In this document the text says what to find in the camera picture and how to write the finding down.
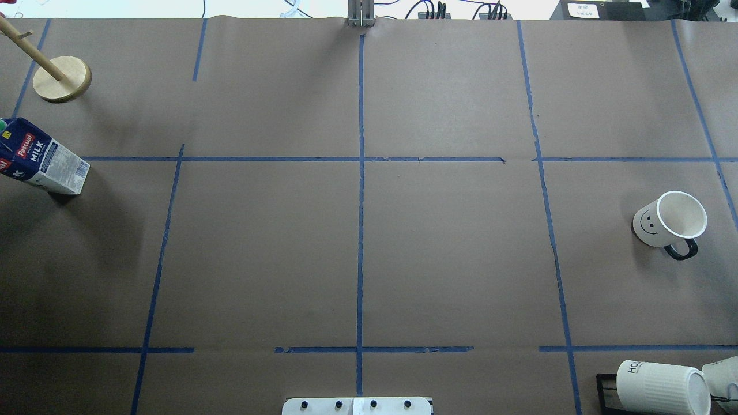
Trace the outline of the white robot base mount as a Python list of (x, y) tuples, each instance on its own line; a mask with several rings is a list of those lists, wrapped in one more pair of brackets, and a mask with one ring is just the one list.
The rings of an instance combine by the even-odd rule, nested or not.
[(284, 402), (282, 414), (433, 414), (431, 398), (303, 397)]

